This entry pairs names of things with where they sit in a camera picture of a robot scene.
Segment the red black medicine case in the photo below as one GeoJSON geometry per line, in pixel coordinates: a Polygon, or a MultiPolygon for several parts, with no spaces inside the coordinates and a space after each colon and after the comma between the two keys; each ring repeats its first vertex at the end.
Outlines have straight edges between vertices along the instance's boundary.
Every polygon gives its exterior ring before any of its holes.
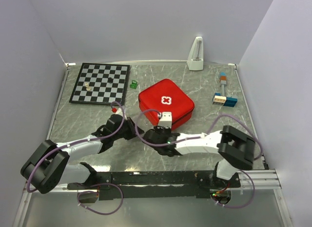
{"type": "Polygon", "coordinates": [[[173,130],[186,123],[195,108],[193,100],[170,79],[163,79],[141,91],[138,102],[141,111],[171,112],[173,130]]]}

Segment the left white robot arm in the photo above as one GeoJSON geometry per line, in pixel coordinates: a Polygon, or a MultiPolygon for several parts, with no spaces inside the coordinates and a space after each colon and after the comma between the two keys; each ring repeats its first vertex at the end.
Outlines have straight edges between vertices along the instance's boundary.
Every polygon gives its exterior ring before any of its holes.
{"type": "Polygon", "coordinates": [[[144,130],[136,127],[130,117],[112,114],[106,124],[86,138],[67,143],[42,142],[22,166],[20,173],[42,194],[61,184],[76,183],[90,189],[99,181],[97,171],[85,162],[77,165],[71,165],[70,162],[100,154],[110,149],[116,140],[131,140],[143,133],[144,130]]]}

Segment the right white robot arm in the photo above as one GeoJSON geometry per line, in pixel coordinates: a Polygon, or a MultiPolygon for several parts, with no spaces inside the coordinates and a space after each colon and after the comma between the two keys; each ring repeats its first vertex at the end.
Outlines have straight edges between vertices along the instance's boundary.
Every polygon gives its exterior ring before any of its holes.
{"type": "Polygon", "coordinates": [[[143,140],[163,156],[219,154],[222,160],[213,174],[218,187],[224,187],[237,171],[253,169],[255,140],[230,125],[209,134],[173,133],[170,128],[155,126],[144,134],[143,140]]]}

